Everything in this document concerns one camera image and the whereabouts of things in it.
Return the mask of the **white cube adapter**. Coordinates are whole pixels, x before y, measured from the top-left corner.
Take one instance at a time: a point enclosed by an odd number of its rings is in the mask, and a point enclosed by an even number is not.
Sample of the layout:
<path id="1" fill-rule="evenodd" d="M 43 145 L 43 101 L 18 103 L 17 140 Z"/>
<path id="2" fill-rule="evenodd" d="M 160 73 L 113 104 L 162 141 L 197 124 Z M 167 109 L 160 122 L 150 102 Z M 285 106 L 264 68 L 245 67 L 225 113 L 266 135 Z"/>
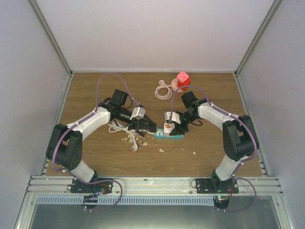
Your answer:
<path id="1" fill-rule="evenodd" d="M 163 135 L 169 136 L 171 131 L 175 128 L 174 123 L 164 123 L 163 125 Z"/>

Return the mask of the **teal power strip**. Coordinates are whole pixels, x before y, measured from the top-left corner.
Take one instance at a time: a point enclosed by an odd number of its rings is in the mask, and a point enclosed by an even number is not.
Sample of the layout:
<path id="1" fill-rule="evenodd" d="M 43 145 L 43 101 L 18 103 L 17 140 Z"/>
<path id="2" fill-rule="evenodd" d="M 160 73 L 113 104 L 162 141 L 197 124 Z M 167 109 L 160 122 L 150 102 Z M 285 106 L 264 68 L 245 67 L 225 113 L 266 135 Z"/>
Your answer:
<path id="1" fill-rule="evenodd" d="M 183 135 L 169 135 L 164 132 L 163 128 L 157 128 L 157 131 L 153 134 L 154 139 L 173 139 L 173 140 L 182 140 L 184 139 Z"/>

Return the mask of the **pink round power socket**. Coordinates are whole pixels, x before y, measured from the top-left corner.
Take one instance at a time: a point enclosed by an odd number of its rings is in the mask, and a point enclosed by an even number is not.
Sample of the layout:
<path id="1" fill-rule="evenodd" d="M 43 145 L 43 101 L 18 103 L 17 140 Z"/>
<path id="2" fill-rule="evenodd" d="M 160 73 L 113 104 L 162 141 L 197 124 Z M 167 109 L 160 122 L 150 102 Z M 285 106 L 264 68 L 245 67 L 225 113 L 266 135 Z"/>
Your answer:
<path id="1" fill-rule="evenodd" d="M 179 87 L 184 86 L 177 78 L 171 81 L 171 89 L 175 92 Z"/>

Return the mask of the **red cube socket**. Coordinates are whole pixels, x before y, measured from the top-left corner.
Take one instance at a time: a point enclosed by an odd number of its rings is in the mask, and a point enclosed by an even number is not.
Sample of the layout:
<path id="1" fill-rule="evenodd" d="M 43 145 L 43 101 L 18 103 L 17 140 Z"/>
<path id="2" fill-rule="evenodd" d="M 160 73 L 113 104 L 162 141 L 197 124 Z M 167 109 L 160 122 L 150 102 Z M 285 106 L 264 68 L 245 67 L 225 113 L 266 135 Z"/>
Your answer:
<path id="1" fill-rule="evenodd" d="M 187 78 L 186 80 L 178 79 L 177 87 L 180 88 L 181 91 L 185 91 L 187 89 L 186 85 L 191 83 L 191 79 Z"/>

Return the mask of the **pink square plug adapter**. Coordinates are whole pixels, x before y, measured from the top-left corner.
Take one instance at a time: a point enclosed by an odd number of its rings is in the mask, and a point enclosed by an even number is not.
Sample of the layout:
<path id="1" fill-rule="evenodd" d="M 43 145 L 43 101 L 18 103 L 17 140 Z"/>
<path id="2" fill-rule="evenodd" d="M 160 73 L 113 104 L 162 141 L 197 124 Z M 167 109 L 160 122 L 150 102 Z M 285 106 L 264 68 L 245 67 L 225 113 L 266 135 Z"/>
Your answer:
<path id="1" fill-rule="evenodd" d="M 181 83 L 184 83 L 189 79 L 189 75 L 186 72 L 180 72 L 177 74 L 177 80 Z"/>

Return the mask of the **black charger with thin cable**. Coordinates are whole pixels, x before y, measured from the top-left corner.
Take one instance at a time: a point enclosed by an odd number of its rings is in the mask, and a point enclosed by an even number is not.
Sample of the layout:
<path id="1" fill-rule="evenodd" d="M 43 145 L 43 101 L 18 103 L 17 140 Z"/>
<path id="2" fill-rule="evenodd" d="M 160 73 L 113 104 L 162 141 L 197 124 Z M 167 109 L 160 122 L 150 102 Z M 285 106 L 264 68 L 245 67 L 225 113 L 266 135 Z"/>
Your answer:
<path id="1" fill-rule="evenodd" d="M 144 141 L 143 139 L 145 138 L 146 135 L 153 135 L 153 132 L 149 132 L 147 130 L 135 130 L 135 142 L 136 142 L 136 145 L 138 147 L 142 147 L 144 146 Z"/>

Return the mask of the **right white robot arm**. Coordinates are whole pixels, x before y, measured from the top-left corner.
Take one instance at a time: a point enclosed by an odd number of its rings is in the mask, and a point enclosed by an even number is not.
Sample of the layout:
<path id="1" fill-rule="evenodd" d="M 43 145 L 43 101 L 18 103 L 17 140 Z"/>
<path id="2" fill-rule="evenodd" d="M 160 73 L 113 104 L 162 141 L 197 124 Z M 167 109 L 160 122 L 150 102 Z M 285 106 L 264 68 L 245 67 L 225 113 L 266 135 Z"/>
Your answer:
<path id="1" fill-rule="evenodd" d="M 259 142 L 253 122 L 248 115 L 238 116 L 206 98 L 197 99 L 192 91 L 183 94 L 181 99 L 186 108 L 184 113 L 164 113 L 166 122 L 173 124 L 169 135 L 184 135 L 189 131 L 188 125 L 197 119 L 206 120 L 222 131 L 224 157 L 211 177 L 212 190 L 222 193 L 233 183 L 239 167 L 257 154 Z"/>

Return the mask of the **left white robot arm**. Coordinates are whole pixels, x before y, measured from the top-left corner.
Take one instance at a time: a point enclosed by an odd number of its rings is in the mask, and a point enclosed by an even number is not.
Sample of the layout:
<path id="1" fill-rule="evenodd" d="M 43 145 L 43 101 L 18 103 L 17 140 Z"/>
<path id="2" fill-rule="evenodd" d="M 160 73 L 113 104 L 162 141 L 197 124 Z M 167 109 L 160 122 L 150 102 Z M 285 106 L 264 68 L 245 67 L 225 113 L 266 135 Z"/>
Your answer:
<path id="1" fill-rule="evenodd" d="M 111 98 L 105 99 L 92 112 L 80 120 L 68 125 L 55 125 L 46 150 L 46 158 L 65 168 L 72 175 L 82 180 L 82 188 L 92 193 L 98 188 L 97 173 L 82 159 L 83 141 L 99 127 L 112 120 L 127 124 L 128 130 L 155 133 L 156 123 L 146 114 L 141 105 L 133 111 L 124 108 L 129 95 L 116 89 Z"/>

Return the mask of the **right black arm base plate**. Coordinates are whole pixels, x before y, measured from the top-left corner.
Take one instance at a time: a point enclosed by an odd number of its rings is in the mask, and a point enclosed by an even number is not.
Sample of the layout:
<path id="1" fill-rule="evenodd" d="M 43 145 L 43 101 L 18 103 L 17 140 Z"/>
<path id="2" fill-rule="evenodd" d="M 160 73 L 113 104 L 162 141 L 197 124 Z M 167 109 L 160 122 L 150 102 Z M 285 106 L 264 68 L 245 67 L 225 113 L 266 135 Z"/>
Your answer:
<path id="1" fill-rule="evenodd" d="M 232 179 L 220 181 L 216 177 L 195 178 L 191 181 L 191 187 L 196 188 L 198 194 L 237 194 L 239 193 L 237 182 Z"/>

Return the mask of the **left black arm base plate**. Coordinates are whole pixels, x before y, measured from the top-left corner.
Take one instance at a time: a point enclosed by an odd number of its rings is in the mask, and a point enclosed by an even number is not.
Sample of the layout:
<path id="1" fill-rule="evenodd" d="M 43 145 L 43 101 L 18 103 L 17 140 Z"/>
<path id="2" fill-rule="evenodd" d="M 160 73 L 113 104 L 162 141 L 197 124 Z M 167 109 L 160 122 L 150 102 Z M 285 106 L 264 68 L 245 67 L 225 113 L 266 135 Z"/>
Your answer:
<path id="1" fill-rule="evenodd" d="M 67 190 L 71 193 L 83 193 L 94 195 L 105 195 L 112 193 L 113 180 L 109 178 L 96 178 L 96 184 L 85 184 L 77 179 L 73 179 L 72 183 L 67 186 Z"/>

